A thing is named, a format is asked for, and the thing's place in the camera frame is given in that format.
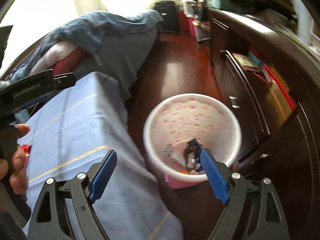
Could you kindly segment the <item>person's left hand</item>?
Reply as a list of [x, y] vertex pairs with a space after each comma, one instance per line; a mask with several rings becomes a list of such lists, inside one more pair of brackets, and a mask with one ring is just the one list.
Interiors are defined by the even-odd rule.
[[[18, 130], [18, 139], [24, 137], [30, 132], [30, 127], [27, 124], [17, 124], [15, 127]], [[9, 178], [10, 186], [15, 194], [24, 194], [28, 188], [28, 177], [25, 169], [25, 161], [26, 156], [23, 148], [19, 144], [16, 144], [16, 151], [12, 155], [11, 160], [14, 172], [12, 172]], [[8, 162], [4, 159], [1, 159], [1, 180], [8, 173], [8, 170]]]

